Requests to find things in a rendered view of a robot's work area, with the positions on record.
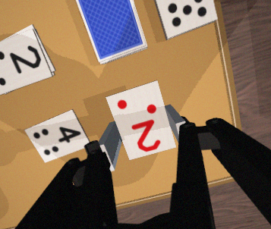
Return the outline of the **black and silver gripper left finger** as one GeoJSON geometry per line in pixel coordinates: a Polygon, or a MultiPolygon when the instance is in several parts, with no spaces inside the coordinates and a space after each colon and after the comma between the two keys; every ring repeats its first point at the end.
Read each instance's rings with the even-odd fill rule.
{"type": "Polygon", "coordinates": [[[103,229],[118,224],[111,171],[121,143],[115,121],[109,122],[99,142],[84,146],[87,158],[68,160],[15,229],[103,229]]]}

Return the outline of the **blue playing card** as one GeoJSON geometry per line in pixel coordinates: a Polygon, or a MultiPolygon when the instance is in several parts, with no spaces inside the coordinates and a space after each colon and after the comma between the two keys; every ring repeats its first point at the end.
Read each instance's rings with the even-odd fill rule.
{"type": "Polygon", "coordinates": [[[129,160],[176,148],[158,80],[106,100],[129,160]]]}
{"type": "Polygon", "coordinates": [[[146,46],[132,0],[76,0],[98,62],[146,46]]]}

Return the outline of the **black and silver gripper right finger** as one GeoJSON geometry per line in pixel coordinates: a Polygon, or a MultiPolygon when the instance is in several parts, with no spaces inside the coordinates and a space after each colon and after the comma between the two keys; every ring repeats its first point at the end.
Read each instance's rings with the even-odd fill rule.
{"type": "Polygon", "coordinates": [[[271,224],[271,149],[221,118],[197,127],[171,104],[165,111],[178,141],[168,229],[216,229],[201,151],[209,149],[271,224]]]}

